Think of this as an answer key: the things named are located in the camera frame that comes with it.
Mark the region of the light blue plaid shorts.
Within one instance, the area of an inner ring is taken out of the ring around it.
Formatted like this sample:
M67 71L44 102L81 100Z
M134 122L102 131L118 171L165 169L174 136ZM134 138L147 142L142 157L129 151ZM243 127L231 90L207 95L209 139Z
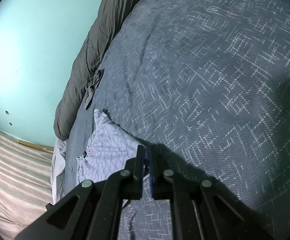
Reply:
M129 135L100 109L93 111L95 129L86 151L77 158L76 184L84 180L95 183L122 170L127 160L136 157L138 146L145 146Z

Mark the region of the light grey crumpled sheet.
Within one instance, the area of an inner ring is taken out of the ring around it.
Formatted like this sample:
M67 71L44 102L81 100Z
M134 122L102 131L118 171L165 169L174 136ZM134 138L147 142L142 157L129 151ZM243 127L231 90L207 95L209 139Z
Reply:
M56 204L63 198L65 185L66 141L56 139L51 162L52 201Z

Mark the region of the striped beige curtain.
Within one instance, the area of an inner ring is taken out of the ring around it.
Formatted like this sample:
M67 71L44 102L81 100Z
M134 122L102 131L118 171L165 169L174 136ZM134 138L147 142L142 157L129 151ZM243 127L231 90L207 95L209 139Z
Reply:
M0 235L14 237L52 202L52 152L21 145L0 131Z

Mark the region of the dark grey crumpled garment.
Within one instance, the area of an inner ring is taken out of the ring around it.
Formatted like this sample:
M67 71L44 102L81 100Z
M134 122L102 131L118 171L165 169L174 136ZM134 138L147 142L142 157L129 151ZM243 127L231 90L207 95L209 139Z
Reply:
M90 107L95 91L98 88L103 75L104 69L98 69L85 87L86 93L84 97L84 107L86 110Z

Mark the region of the blue patterned bed cover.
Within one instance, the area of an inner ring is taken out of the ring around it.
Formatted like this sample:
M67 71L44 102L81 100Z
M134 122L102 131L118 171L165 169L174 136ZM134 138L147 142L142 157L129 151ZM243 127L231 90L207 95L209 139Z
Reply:
M290 236L289 0L140 0L67 142L65 193L100 109L190 180L211 176Z

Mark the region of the dark grey rolled duvet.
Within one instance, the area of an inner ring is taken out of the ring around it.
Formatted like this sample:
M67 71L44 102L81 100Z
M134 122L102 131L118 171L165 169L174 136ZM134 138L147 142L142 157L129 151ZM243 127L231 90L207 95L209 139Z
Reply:
M57 138L66 141L75 122L91 77L97 71L106 51L123 22L140 0L102 0L97 18L72 65L70 78L63 97L57 105L54 132Z

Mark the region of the wooden stick by wall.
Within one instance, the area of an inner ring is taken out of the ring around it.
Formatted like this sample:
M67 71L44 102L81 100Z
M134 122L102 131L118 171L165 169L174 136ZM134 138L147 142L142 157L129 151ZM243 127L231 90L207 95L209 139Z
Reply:
M30 147L36 150L40 150L40 151L54 151L53 147L49 147L49 146L44 146L44 145L38 145L38 144L33 144L31 142L27 142L27 141L23 141L23 140L17 140L18 144L26 146L26 147Z

